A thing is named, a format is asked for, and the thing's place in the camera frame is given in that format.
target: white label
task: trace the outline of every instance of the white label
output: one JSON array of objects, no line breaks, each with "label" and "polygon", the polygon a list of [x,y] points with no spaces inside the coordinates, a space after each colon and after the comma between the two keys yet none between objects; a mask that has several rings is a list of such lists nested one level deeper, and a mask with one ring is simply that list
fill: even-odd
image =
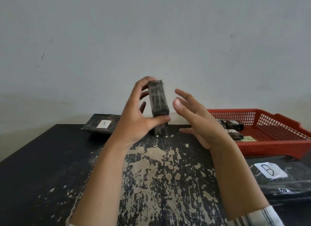
[{"label": "white label", "polygon": [[102,120],[99,125],[97,126],[97,128],[100,128],[100,129],[106,129],[108,128],[108,126],[110,125],[111,123],[111,120]]},{"label": "white label", "polygon": [[237,130],[234,129],[226,129],[228,133],[239,133]]},{"label": "white label", "polygon": [[242,140],[236,140],[235,142],[256,142],[251,136],[244,136]]},{"label": "white label", "polygon": [[254,164],[261,173],[263,173],[266,178],[276,179],[276,178],[286,178],[287,173],[285,173],[280,167],[276,164],[265,162],[265,163],[256,163]]},{"label": "white label", "polygon": [[233,124],[239,124],[239,122],[236,122],[235,120],[229,120]]}]

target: forearm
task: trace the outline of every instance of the forearm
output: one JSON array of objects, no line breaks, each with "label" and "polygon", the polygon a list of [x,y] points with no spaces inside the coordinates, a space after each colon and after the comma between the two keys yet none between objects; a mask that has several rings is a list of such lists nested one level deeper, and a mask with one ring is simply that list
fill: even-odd
[{"label": "forearm", "polygon": [[228,220],[269,205],[234,141],[213,147],[211,155]]},{"label": "forearm", "polygon": [[116,225],[122,183],[122,165],[127,148],[109,139],[97,158],[71,224]]}]

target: hand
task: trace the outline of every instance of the hand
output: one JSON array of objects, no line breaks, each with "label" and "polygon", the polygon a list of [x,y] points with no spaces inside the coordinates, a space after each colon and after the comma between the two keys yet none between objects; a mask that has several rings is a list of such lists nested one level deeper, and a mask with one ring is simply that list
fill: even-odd
[{"label": "hand", "polygon": [[144,90],[148,88],[147,83],[154,80],[156,78],[144,77],[136,82],[116,129],[111,135],[114,140],[124,141],[127,148],[142,139],[153,127],[167,123],[171,119],[168,115],[154,118],[146,118],[142,115],[146,102],[139,107],[139,101],[149,95],[149,91]]},{"label": "hand", "polygon": [[179,89],[176,89],[175,93],[183,99],[177,97],[173,101],[174,109],[192,126],[180,129],[181,133],[194,135],[200,144],[208,150],[231,139],[221,124],[191,94]]}]

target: fingernail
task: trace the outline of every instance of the fingernail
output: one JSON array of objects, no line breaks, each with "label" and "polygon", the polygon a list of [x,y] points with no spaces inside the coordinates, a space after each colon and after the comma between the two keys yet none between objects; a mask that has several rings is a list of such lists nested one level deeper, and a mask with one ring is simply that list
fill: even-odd
[{"label": "fingernail", "polygon": [[174,105],[176,106],[176,108],[180,108],[181,107],[181,103],[178,99],[174,100]]}]

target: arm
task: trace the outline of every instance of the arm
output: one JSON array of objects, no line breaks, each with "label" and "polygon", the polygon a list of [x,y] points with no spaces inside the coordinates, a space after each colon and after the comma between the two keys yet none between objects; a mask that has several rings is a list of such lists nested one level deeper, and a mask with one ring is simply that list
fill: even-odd
[{"label": "arm", "polygon": [[154,126],[169,122],[169,116],[145,118],[146,103],[139,101],[149,94],[144,91],[153,77],[138,81],[127,101],[115,131],[103,147],[70,223],[76,226],[116,225],[122,183],[122,165],[130,147]]},{"label": "arm", "polygon": [[175,99],[174,109],[192,126],[180,132],[193,134],[210,150],[228,220],[269,206],[241,151],[223,127],[190,94],[179,89],[175,92],[184,99]]}]

